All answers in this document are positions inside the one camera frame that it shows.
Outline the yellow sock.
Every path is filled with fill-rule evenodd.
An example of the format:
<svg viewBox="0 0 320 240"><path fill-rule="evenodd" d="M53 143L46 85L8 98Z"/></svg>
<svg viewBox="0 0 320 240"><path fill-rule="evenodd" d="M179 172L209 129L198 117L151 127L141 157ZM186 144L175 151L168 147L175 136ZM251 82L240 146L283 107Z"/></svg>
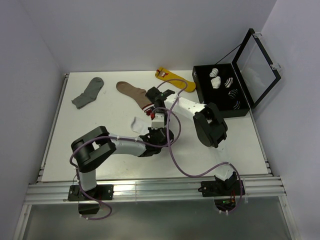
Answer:
<svg viewBox="0 0 320 240"><path fill-rule="evenodd" d="M159 67L156 70L155 77L163 82L170 83L187 93L192 93L196 90L196 84L194 82L188 81L164 67Z"/></svg>

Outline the white rolled sock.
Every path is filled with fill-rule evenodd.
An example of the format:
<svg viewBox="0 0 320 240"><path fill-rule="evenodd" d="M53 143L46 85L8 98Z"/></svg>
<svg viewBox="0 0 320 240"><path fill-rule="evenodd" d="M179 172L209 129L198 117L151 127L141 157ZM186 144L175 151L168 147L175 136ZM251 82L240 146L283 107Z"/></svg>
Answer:
<svg viewBox="0 0 320 240"><path fill-rule="evenodd" d="M219 74L219 70L217 68L213 68L209 74L210 78L216 78Z"/></svg>

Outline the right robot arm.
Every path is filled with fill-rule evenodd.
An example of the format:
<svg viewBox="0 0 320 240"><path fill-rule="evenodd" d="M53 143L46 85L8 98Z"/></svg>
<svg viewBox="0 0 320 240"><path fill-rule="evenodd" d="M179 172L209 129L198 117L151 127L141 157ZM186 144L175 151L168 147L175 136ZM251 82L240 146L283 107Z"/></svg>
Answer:
<svg viewBox="0 0 320 240"><path fill-rule="evenodd" d="M160 113L160 110L164 111L168 149L177 169L190 178L203 177L216 170L215 177L219 179L216 183L217 191L222 195L229 194L234 188L234 183L230 179L233 171L230 166L226 166L230 160L226 150L228 127L218 107L214 103L202 104L188 100L170 89L161 92L158 88L152 87L146 92L145 96L154 104L156 115ZM206 147L214 148L216 165L198 175L188 174L178 165L172 151L173 141L170 140L170 118L174 114L182 115L193 121L199 141Z"/></svg>

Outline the box lid with glass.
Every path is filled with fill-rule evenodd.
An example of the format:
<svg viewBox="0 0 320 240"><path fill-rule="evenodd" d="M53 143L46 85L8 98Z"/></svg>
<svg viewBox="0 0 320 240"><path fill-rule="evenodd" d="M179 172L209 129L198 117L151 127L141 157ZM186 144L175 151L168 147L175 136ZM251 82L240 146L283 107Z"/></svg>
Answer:
<svg viewBox="0 0 320 240"><path fill-rule="evenodd" d="M279 64L273 63L260 37L250 28L231 64L251 109L254 109L280 81Z"/></svg>

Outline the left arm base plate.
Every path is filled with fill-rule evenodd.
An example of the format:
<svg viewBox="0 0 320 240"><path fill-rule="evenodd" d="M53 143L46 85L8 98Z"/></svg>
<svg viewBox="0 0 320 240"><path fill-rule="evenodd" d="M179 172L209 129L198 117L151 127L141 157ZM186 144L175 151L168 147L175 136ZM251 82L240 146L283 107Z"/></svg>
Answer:
<svg viewBox="0 0 320 240"><path fill-rule="evenodd" d="M112 200L114 193L114 186L112 184L98 184L95 188L86 192L90 197L104 201ZM85 196L78 185L71 185L69 188L69 193L67 200L70 202L77 201L89 201L90 198Z"/></svg>

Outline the dark striped rolled sock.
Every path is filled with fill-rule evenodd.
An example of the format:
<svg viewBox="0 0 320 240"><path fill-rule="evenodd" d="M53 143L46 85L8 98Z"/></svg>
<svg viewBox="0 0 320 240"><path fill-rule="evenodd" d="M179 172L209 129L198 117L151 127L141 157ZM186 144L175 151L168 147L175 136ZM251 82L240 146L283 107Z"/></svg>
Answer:
<svg viewBox="0 0 320 240"><path fill-rule="evenodd" d="M232 89L231 91L229 91L228 96L232 100L237 100L238 94L239 94L238 89Z"/></svg>

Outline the white sock black stripes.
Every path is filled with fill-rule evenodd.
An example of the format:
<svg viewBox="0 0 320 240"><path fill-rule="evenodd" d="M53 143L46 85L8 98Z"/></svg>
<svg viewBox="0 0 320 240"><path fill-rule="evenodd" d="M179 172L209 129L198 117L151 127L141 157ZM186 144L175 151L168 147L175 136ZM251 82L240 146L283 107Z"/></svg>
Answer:
<svg viewBox="0 0 320 240"><path fill-rule="evenodd" d="M130 123L130 129L139 134L139 135L146 135L149 133L149 127L151 126L150 122L146 122L139 117L134 117Z"/></svg>

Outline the striped rolled sock upper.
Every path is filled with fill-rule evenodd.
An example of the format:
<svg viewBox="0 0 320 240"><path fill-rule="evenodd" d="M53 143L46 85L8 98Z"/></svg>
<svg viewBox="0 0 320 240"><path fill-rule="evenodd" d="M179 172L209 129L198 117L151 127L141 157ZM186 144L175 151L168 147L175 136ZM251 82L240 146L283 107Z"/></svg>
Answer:
<svg viewBox="0 0 320 240"><path fill-rule="evenodd" d="M226 88L229 88L231 85L233 84L233 78L232 77L229 77L226 82L224 83L224 86Z"/></svg>

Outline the black storage box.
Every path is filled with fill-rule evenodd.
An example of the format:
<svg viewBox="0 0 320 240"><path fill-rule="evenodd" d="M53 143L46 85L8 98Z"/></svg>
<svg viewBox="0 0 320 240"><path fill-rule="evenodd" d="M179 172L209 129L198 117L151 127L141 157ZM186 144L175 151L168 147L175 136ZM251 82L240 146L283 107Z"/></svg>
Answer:
<svg viewBox="0 0 320 240"><path fill-rule="evenodd" d="M211 84L213 78L209 77L213 68L218 69L218 76L221 79L218 89L213 89ZM232 64L196 65L193 67L192 77L199 102L206 105L214 103L224 118L244 117L249 112L249 105ZM233 83L229 88L226 88L225 82L228 78L233 78ZM229 91L233 89L238 89L237 100L230 99L228 96ZM233 109L236 101L241 102L240 109Z"/></svg>

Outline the brown striped sock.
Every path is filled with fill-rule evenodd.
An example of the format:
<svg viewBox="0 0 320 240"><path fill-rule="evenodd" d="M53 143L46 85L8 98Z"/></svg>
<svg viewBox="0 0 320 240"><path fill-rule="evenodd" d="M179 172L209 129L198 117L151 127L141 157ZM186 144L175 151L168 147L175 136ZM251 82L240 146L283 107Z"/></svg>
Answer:
<svg viewBox="0 0 320 240"><path fill-rule="evenodd" d="M117 82L116 89L132 98L147 116L152 113L154 104L146 97L147 91L145 89L135 87L125 81Z"/></svg>

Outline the grey sock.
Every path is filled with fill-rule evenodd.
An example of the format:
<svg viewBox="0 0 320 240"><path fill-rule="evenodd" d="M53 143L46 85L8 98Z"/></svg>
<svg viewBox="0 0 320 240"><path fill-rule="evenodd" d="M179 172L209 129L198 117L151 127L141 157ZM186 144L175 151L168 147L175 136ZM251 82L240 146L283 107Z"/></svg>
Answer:
<svg viewBox="0 0 320 240"><path fill-rule="evenodd" d="M72 104L74 104L78 110L82 109L97 99L98 94L103 86L103 79L100 77L94 77L91 79L85 90L71 101Z"/></svg>

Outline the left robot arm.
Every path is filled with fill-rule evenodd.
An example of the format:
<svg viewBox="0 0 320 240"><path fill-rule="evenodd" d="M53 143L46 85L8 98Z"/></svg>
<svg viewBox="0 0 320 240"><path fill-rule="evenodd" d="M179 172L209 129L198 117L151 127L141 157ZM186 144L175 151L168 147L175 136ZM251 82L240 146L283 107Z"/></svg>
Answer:
<svg viewBox="0 0 320 240"><path fill-rule="evenodd" d="M145 135L124 137L111 134L106 127L99 126L71 144L72 157L75 158L78 179L81 185L79 194L91 200L98 193L96 169L111 155L132 155L135 157L151 157L161 152L169 140L174 142L174 134L167 129L148 130Z"/></svg>

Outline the dark rolled sock lower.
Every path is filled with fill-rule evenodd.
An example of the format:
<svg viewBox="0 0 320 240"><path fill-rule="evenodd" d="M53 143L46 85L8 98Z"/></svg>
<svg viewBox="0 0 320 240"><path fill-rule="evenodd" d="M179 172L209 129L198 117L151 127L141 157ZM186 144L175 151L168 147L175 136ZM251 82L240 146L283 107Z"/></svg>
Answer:
<svg viewBox="0 0 320 240"><path fill-rule="evenodd" d="M233 106L233 109L234 109L234 110L237 110L237 109L240 109L240 107L241 107L241 102L240 102L239 100L237 100L237 101L235 102L235 105Z"/></svg>

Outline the aluminium frame rail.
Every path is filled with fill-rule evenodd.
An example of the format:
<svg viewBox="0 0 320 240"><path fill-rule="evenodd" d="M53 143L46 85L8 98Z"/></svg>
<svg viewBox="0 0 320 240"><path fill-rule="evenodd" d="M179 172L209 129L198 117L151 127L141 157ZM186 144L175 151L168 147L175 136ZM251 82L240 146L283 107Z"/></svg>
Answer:
<svg viewBox="0 0 320 240"><path fill-rule="evenodd" d="M182 201L200 200L198 191L202 181L211 181L212 177L202 178L159 178L147 180L106 180L99 185L113 185L113 197L110 203ZM246 198L282 197L286 190L279 176L243 177ZM72 182L39 182L28 186L25 205L69 204L67 200Z"/></svg>

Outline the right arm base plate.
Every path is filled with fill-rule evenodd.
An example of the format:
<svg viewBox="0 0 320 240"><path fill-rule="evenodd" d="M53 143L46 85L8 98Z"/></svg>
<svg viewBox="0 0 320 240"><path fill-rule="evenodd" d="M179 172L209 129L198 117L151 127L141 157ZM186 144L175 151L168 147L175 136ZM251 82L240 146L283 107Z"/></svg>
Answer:
<svg viewBox="0 0 320 240"><path fill-rule="evenodd" d="M202 181L198 192L200 192L203 197L230 197L232 194L240 196L241 188L239 181L236 181L230 186L219 181Z"/></svg>

